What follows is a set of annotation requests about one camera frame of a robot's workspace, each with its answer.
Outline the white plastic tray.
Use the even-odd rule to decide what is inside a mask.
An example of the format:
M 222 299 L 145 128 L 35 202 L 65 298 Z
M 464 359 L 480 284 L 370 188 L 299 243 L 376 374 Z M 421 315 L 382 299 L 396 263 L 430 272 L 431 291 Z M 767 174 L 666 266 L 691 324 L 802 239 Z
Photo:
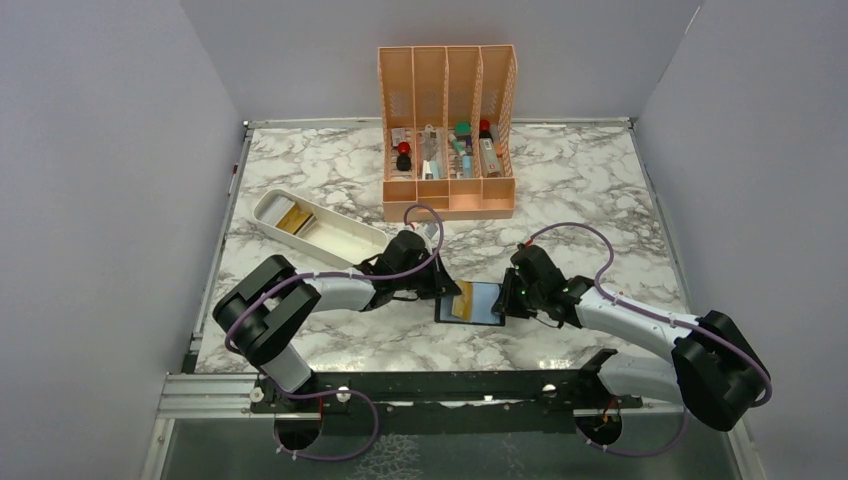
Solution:
M 276 226 L 261 222 L 258 216 L 278 196 L 296 205 Z M 251 220 L 266 236 L 342 269 L 383 252 L 389 243 L 384 231 L 282 189 L 266 191 L 254 206 Z

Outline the gold credit card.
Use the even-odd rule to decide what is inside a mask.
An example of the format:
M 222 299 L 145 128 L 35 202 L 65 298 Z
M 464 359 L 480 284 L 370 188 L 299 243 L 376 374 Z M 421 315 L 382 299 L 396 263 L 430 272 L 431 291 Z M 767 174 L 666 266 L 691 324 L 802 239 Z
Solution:
M 467 321 L 471 318 L 473 309 L 473 283 L 458 281 L 457 286 L 460 293 L 452 298 L 450 314 L 462 321 Z

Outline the black leather card holder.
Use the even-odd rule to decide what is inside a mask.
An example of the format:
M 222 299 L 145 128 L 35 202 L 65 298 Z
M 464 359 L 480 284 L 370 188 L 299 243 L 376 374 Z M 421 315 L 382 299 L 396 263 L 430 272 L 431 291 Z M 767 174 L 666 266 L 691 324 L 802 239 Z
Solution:
M 504 314 L 495 313 L 493 308 L 501 293 L 501 285 L 489 282 L 456 282 L 460 293 L 436 300 L 434 320 L 436 323 L 464 324 L 502 327 L 506 323 Z

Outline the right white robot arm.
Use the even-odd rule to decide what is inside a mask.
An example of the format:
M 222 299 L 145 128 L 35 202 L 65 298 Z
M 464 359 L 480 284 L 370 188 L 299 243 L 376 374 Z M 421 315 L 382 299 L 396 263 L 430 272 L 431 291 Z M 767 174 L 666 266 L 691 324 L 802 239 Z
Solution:
M 648 351 L 613 353 L 577 380 L 579 398 L 600 407 L 614 396 L 638 396 L 684 407 L 701 423 L 729 431 L 769 398 L 771 377 L 727 315 L 675 314 L 614 295 L 584 276 L 567 278 L 547 252 L 523 246 L 510 259 L 495 314 L 556 327 L 599 331 Z

